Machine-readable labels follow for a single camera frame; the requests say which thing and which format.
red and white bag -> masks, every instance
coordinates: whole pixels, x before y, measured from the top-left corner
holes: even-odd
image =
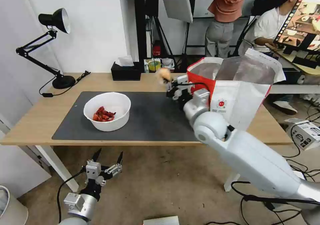
[[[202,58],[187,74],[189,82],[210,89],[210,110],[241,130],[247,130],[271,85],[286,79],[280,62],[253,49],[242,57]],[[195,85],[191,91],[201,88],[206,86]]]

gray desk mat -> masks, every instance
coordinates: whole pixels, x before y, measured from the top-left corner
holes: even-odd
[[[131,100],[129,121],[112,132],[96,129],[83,115],[92,97],[104,92],[82,92],[52,136],[53,140],[196,141],[183,111],[162,92],[121,92]]]

white sneaker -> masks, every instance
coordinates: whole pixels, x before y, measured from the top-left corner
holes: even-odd
[[[298,112],[286,101],[275,101],[271,105],[287,115],[295,115]]]

computer monitor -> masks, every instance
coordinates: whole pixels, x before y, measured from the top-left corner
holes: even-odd
[[[311,60],[320,58],[320,0],[298,0],[274,42],[289,53],[306,51]]]

white bucket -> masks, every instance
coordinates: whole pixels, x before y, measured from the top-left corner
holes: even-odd
[[[6,187],[0,185],[0,189],[8,193],[8,203],[0,216],[0,225],[25,225],[28,209],[13,197]]]

